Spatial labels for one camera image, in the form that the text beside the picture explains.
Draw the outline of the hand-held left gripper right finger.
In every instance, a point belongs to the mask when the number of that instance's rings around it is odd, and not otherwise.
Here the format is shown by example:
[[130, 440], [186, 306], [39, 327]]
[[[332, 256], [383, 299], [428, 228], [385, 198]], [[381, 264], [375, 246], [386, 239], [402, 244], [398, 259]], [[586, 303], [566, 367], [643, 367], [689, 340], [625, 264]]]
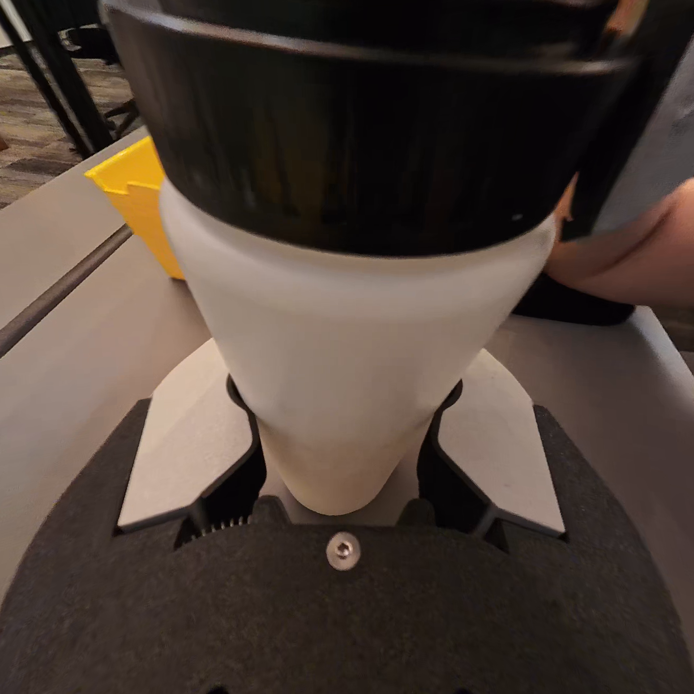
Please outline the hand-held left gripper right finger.
[[438, 527], [483, 537], [501, 521], [565, 533], [532, 399], [487, 350], [435, 413], [416, 470]]

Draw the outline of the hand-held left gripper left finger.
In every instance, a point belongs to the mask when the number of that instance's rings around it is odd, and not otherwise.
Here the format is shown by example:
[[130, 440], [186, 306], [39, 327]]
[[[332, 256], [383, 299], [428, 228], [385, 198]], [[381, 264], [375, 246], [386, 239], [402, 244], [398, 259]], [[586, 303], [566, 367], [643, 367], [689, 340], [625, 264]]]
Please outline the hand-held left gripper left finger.
[[256, 418], [209, 339], [151, 396], [117, 527], [182, 518], [199, 535], [248, 522], [265, 481]]

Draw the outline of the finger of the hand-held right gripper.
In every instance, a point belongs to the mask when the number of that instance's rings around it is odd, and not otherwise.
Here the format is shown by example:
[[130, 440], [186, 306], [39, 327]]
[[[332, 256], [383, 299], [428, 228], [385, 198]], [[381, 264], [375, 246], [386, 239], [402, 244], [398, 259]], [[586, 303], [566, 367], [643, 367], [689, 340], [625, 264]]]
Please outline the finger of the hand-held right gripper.
[[563, 241], [616, 230], [693, 176], [693, 2], [619, 1], [601, 56], [634, 71], [581, 162]]

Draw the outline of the white plastic bottle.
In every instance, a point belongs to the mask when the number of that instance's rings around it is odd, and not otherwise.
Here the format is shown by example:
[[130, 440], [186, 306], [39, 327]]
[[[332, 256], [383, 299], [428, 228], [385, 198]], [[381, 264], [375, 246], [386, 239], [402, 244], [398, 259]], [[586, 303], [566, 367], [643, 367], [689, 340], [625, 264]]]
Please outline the white plastic bottle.
[[160, 215], [265, 454], [325, 516], [366, 506], [535, 281], [550, 214], [450, 256], [328, 253], [224, 223], [165, 178]]

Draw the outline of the yellow plastic bin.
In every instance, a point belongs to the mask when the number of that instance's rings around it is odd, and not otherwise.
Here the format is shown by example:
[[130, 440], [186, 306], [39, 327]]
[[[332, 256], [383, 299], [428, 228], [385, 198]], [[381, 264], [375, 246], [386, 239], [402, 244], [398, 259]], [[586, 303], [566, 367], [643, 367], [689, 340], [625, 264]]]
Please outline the yellow plastic bin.
[[142, 138], [84, 175], [106, 195], [168, 276], [185, 280], [162, 226], [159, 197], [164, 170], [152, 137]]

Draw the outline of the black bottle lid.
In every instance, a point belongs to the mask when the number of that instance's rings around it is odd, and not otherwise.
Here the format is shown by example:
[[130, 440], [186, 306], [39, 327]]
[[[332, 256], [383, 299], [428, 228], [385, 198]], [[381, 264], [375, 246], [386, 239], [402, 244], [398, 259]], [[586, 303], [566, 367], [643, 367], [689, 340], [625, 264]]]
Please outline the black bottle lid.
[[164, 173], [230, 225], [436, 256], [543, 222], [634, 59], [617, 1], [104, 1]]

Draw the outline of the person's right forearm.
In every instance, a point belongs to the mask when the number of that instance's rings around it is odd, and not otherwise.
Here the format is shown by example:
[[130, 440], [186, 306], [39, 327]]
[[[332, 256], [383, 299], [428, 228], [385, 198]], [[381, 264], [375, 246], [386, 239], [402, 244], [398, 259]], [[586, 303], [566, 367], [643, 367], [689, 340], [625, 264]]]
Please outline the person's right forearm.
[[617, 230], [557, 242], [544, 272], [624, 304], [693, 308], [693, 179]]

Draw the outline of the black office chair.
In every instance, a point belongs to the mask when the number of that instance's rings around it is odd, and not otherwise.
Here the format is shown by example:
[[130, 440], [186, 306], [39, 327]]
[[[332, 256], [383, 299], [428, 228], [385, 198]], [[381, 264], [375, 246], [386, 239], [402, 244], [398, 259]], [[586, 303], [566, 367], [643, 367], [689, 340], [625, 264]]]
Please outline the black office chair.
[[100, 113], [114, 139], [120, 139], [140, 112], [131, 92], [129, 99], [116, 104], [116, 97], [125, 94], [129, 83], [109, 31], [96, 23], [60, 31], [59, 39], [78, 69], [78, 75], [86, 80], [88, 95], [97, 97], [97, 108], [111, 106]]

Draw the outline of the black metal frame leg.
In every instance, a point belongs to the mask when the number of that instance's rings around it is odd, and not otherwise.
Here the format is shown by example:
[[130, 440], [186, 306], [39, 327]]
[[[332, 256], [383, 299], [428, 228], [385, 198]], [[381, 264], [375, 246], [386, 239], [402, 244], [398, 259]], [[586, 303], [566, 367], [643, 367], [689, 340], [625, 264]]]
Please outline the black metal frame leg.
[[2, 1], [1, 29], [78, 154], [113, 143], [61, 32], [99, 23], [96, 1]]

